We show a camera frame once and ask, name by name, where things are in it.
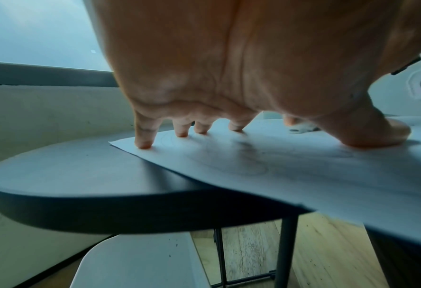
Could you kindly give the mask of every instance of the sheet of paper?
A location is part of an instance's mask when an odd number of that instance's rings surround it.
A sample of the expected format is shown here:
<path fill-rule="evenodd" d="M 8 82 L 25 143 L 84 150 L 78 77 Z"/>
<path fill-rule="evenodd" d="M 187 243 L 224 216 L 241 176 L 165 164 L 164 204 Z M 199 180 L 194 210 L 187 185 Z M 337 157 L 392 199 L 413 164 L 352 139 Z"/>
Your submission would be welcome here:
<path fill-rule="evenodd" d="M 202 182 L 302 205 L 421 239 L 421 117 L 398 117 L 410 139 L 391 148 L 343 146 L 325 132 L 290 134 L 282 120 L 254 121 L 243 133 L 214 123 L 207 135 L 160 132 L 151 149 L 134 138 L 111 145 Z"/>

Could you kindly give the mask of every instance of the sky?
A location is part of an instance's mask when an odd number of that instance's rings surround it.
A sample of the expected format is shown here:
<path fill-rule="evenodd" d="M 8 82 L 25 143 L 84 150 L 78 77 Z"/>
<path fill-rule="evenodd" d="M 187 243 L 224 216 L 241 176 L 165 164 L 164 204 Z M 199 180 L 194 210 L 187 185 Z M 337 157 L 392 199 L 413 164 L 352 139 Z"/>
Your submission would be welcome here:
<path fill-rule="evenodd" d="M 0 0 L 0 62 L 110 71 L 82 0 Z"/>

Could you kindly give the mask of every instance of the wall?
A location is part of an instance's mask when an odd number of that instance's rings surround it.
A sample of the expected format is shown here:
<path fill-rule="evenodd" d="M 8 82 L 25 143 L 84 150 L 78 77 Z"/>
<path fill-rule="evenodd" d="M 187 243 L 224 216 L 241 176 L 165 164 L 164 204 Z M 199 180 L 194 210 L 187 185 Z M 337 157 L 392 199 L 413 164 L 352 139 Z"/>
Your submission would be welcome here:
<path fill-rule="evenodd" d="M 76 138 L 133 129 L 118 88 L 0 86 L 0 161 Z M 0 288 L 11 288 L 106 235 L 52 232 L 0 214 Z"/>

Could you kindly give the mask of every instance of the round table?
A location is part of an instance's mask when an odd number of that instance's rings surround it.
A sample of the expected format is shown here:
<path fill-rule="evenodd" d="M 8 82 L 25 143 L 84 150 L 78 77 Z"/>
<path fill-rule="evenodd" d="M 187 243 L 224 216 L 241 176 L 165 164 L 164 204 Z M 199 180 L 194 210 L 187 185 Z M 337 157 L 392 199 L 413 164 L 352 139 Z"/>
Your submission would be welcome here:
<path fill-rule="evenodd" d="M 39 228 L 111 234 L 195 231 L 282 218 L 277 271 L 285 273 L 277 274 L 276 287 L 285 287 L 297 217 L 309 210 L 210 186 L 108 143 L 130 136 L 64 142 L 0 162 L 0 212 Z M 221 230 L 216 234 L 224 277 Z"/>

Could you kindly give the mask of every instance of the wooden floor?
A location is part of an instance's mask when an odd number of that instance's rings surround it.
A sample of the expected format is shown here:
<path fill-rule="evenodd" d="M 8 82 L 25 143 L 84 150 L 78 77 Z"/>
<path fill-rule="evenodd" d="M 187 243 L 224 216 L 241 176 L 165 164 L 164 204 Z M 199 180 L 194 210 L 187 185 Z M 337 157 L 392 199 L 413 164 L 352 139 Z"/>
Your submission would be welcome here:
<path fill-rule="evenodd" d="M 223 229 L 229 280 L 275 269 L 281 221 Z M 220 282 L 212 231 L 192 232 L 211 284 Z M 68 288 L 79 261 L 32 288 Z M 273 288 L 271 280 L 238 287 Z M 311 213 L 299 217 L 288 288 L 388 288 L 363 226 Z"/>

